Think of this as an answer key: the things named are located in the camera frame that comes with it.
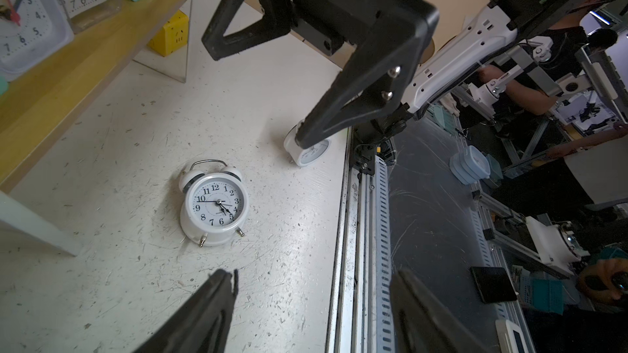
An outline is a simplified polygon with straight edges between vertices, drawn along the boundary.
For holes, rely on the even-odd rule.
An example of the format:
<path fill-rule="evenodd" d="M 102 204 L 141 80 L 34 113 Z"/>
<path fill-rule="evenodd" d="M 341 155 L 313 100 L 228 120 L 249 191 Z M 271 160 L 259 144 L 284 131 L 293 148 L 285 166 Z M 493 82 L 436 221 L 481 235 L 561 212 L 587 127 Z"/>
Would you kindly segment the black smartphone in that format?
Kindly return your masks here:
<path fill-rule="evenodd" d="M 483 303 L 515 302 L 517 300 L 517 293 L 505 268 L 473 266 L 470 268 L 470 272 Z"/>

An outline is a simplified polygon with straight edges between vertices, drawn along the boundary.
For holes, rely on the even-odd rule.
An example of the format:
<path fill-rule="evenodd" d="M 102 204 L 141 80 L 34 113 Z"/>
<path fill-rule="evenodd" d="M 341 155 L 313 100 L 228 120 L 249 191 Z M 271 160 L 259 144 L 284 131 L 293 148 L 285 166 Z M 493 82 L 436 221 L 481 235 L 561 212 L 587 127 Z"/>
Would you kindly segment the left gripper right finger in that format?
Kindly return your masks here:
<path fill-rule="evenodd" d="M 487 351 L 411 271 L 393 275 L 390 299 L 399 352 Z"/>

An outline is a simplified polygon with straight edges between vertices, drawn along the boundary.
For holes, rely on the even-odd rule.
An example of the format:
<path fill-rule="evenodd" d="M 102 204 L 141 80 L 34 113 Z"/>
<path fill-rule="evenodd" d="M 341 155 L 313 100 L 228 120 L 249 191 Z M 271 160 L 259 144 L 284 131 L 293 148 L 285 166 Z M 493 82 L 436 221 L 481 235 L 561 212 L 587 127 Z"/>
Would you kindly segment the blue grey round stack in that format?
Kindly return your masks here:
<path fill-rule="evenodd" d="M 453 155 L 449 160 L 449 167 L 463 185 L 471 185 L 491 176 L 487 157 L 473 145 L 468 145 Z"/>

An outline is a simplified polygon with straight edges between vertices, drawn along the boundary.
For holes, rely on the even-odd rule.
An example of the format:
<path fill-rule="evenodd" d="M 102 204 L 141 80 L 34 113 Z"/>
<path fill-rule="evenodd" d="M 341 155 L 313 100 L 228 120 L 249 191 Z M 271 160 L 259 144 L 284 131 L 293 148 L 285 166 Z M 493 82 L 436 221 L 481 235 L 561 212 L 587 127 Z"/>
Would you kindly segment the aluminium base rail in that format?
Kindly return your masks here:
<path fill-rule="evenodd" d="M 394 352 L 389 172 L 380 157 L 356 167 L 355 146 L 349 134 L 325 351 Z"/>

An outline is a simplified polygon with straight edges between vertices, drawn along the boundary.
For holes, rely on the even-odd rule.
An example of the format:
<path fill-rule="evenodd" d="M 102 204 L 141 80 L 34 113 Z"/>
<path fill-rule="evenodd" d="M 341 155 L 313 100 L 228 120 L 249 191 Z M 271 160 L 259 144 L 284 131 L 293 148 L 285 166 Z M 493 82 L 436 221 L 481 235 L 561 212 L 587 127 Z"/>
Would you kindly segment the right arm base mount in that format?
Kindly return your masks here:
<path fill-rule="evenodd" d="M 384 129 L 383 122 L 380 119 L 373 119 L 352 129 L 350 164 L 361 174 L 375 175 L 376 157 L 384 161 L 389 173 L 397 163 L 393 135 Z"/>

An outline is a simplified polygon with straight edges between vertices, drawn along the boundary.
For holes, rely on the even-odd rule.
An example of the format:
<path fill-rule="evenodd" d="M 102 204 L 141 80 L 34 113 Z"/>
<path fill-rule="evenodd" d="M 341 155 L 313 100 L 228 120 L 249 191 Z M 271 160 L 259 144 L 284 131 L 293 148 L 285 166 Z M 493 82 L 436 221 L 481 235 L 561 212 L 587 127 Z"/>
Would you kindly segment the lilac square alarm clock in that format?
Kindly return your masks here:
<path fill-rule="evenodd" d="M 6 81 L 18 79 L 73 39 L 57 0 L 1 0 L 1 77 Z"/>

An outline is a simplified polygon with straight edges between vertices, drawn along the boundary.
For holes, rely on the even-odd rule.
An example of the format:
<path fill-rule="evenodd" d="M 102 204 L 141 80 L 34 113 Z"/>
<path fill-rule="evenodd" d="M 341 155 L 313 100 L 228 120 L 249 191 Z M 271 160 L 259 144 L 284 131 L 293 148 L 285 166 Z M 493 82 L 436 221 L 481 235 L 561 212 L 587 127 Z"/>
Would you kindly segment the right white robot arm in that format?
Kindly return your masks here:
<path fill-rule="evenodd" d="M 355 49 L 296 132 L 307 149 L 374 119 L 395 124 L 524 39 L 536 37 L 585 0 L 490 0 L 468 28 L 428 62 L 437 28 L 425 0 L 221 0 L 202 42 L 214 60 L 296 32 L 325 55 Z"/>

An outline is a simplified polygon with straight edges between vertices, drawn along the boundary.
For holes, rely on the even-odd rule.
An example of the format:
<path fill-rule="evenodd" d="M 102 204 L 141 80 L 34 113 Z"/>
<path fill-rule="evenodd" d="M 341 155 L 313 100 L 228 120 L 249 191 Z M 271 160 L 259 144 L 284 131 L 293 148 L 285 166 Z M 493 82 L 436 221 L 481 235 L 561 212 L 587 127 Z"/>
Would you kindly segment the yellow sticky note pad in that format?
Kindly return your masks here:
<path fill-rule="evenodd" d="M 148 42 L 147 46 L 162 57 L 185 47 L 189 39 L 189 17 L 178 10 Z"/>

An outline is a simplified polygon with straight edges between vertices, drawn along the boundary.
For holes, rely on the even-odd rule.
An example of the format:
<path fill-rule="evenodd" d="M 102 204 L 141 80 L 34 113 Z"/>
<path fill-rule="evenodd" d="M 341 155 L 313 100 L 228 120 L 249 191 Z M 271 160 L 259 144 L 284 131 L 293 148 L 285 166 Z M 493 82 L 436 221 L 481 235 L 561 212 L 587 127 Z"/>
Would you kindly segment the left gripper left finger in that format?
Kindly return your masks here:
<path fill-rule="evenodd" d="M 224 352 L 239 272 L 218 269 L 137 352 Z"/>

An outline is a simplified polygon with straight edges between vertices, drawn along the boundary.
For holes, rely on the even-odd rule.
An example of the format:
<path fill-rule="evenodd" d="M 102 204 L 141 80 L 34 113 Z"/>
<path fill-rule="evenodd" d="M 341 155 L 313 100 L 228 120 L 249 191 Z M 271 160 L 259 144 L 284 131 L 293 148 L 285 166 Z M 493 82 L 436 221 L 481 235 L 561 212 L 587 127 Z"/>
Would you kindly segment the white twin-bell clock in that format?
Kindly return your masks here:
<path fill-rule="evenodd" d="M 191 242 L 204 248 L 245 237 L 250 196 L 238 169 L 222 160 L 191 160 L 178 187 L 184 194 L 180 227 Z"/>
<path fill-rule="evenodd" d="M 319 158 L 329 150 L 332 143 L 332 141 L 327 138 L 307 149 L 303 149 L 296 142 L 297 132 L 303 122 L 304 121 L 300 121 L 295 124 L 286 135 L 283 142 L 284 149 L 292 158 L 292 161 L 300 168 L 307 167 L 319 160 Z"/>

